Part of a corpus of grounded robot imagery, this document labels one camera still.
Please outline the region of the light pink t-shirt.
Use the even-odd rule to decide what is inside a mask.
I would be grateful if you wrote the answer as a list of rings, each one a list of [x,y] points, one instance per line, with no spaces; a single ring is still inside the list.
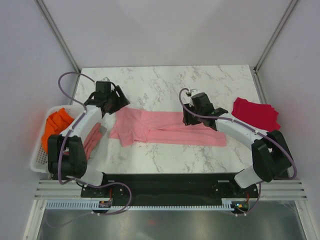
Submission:
[[[226,136],[203,123],[185,125],[182,112],[146,111],[124,107],[115,113],[109,138],[123,147],[135,142],[225,147]]]

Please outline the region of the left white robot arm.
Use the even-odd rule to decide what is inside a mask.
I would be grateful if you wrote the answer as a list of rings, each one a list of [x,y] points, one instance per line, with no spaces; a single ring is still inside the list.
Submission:
[[[100,133],[101,120],[129,105],[121,87],[109,81],[97,81],[95,91],[82,104],[83,111],[61,133],[47,141],[48,171],[61,185],[75,181],[92,188],[99,197],[106,196],[110,184],[106,174],[89,166],[85,147],[94,132]]]

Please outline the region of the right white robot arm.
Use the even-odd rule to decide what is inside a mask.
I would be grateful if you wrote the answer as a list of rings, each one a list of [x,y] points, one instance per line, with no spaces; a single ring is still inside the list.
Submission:
[[[215,108],[208,95],[198,89],[183,88],[189,103],[183,103],[183,123],[203,124],[216,132],[224,133],[251,150],[252,164],[234,176],[229,191],[235,197],[242,196],[247,188],[263,182],[280,179],[288,169],[297,168],[283,134],[278,130],[266,131],[234,117],[224,108]]]

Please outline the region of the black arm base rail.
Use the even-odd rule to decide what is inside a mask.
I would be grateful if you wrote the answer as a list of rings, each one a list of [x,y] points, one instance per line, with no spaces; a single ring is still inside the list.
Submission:
[[[258,188],[240,188],[233,173],[106,174],[109,187],[84,187],[83,198],[111,198],[118,206],[218,205],[223,199],[254,199]]]

